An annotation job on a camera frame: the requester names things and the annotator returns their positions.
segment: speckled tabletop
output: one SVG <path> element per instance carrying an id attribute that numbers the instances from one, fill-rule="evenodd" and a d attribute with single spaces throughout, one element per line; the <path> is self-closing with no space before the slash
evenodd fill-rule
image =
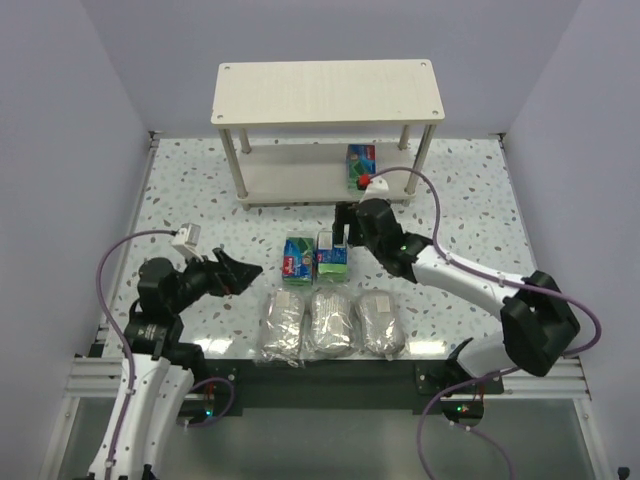
<path id="1" fill-rule="evenodd" d="M 252 139 L 253 144 L 278 141 L 368 143 L 371 138 Z M 410 144 L 414 153 L 417 143 L 414 139 Z M 497 140 L 434 140 L 424 172 L 441 197 L 440 241 L 444 247 L 503 271 L 523 275 L 533 272 L 531 252 Z M 181 341 L 198 343 L 208 358 L 253 358 L 264 299 L 270 289 L 281 285 L 285 235 L 295 230 L 331 229 L 333 208 L 299 205 L 245 212 L 236 200 L 222 145 L 213 138 L 161 140 L 146 191 L 136 230 L 177 228 L 194 222 L 202 226 L 202 254 L 211 255 L 212 248 L 224 246 L 233 258 L 263 267 L 264 273 L 243 295 L 202 298 L 181 315 Z M 416 199 L 409 207 L 395 205 L 394 210 L 405 230 L 430 236 L 434 206 L 425 185 L 418 184 Z M 145 259 L 164 256 L 177 267 L 184 267 L 184 260 L 169 242 L 165 236 L 134 241 L 114 303 L 114 314 L 122 327 L 127 323 L 129 306 L 137 298 L 137 270 Z M 460 341 L 500 328 L 496 319 L 454 295 L 390 277 L 364 249 L 349 251 L 349 266 L 348 287 L 352 292 L 380 288 L 397 295 L 400 320 L 408 335 L 404 358 L 443 358 Z M 121 356 L 121 348 L 115 334 L 109 332 L 103 357 Z M 350 358 L 367 356 L 357 353 Z"/>

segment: transparent plastic package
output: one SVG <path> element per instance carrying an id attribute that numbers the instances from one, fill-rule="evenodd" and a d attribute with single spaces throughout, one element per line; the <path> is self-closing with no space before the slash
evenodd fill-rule
<path id="1" fill-rule="evenodd" d="M 344 289 L 321 288 L 313 293 L 307 332 L 312 356 L 339 357 L 353 352 L 356 332 L 351 310 L 351 297 Z"/>
<path id="2" fill-rule="evenodd" d="M 385 290 L 369 290 L 356 301 L 362 325 L 362 343 L 370 353 L 391 360 L 405 349 L 406 334 L 398 318 L 393 295 Z"/>
<path id="3" fill-rule="evenodd" d="M 305 299 L 300 293 L 280 288 L 269 294 L 266 319 L 260 328 L 259 361 L 301 365 L 304 313 Z"/>

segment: shelf post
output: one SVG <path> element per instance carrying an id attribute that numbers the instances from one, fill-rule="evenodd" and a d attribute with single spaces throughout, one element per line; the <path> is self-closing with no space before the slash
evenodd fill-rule
<path id="1" fill-rule="evenodd" d="M 404 125 L 402 127 L 402 134 L 400 135 L 400 141 L 398 142 L 399 150 L 406 150 L 409 145 L 409 134 L 411 133 L 411 126 Z"/>
<path id="2" fill-rule="evenodd" d="M 422 133 L 422 138 L 420 139 L 420 146 L 418 147 L 418 152 L 416 153 L 416 159 L 413 162 L 414 170 L 422 171 L 424 161 L 427 158 L 427 152 L 429 151 L 429 145 L 431 144 L 431 139 L 433 138 L 433 134 L 435 131 L 435 125 L 427 125 L 424 127 L 424 132 Z M 413 195 L 414 193 L 416 193 L 417 183 L 418 176 L 415 173 L 412 173 L 411 176 L 409 176 L 409 181 L 407 182 L 407 186 L 404 191 L 409 195 Z"/>
<path id="3" fill-rule="evenodd" d="M 227 163 L 231 169 L 233 183 L 236 184 L 238 198 L 247 198 L 247 187 L 244 185 L 244 179 L 242 178 L 242 171 L 240 170 L 240 164 L 238 163 L 238 157 L 236 156 L 236 149 L 233 146 L 231 132 L 226 128 L 222 128 L 218 130 L 218 133 L 220 133 L 224 153 L 227 155 Z"/>
<path id="4" fill-rule="evenodd" d="M 251 144 L 249 143 L 246 128 L 240 129 L 240 145 L 242 146 L 242 153 L 251 153 Z"/>

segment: green and blue package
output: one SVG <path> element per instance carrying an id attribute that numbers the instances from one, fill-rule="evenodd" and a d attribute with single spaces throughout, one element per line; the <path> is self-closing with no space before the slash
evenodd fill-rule
<path id="1" fill-rule="evenodd" d="M 333 243 L 333 232 L 318 233 L 316 271 L 318 283 L 344 283 L 347 281 L 347 247 Z"/>
<path id="2" fill-rule="evenodd" d="M 282 281 L 287 285 L 311 285 L 313 282 L 312 234 L 292 232 L 284 244 Z"/>
<path id="3" fill-rule="evenodd" d="M 358 190 L 360 175 L 376 173 L 375 145 L 355 145 L 347 147 L 347 182 L 349 190 Z"/>

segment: shelf top board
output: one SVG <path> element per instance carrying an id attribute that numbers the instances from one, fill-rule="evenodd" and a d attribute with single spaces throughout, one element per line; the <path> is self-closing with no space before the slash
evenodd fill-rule
<path id="1" fill-rule="evenodd" d="M 429 60 L 223 63 L 217 128 L 437 124 L 444 109 Z"/>

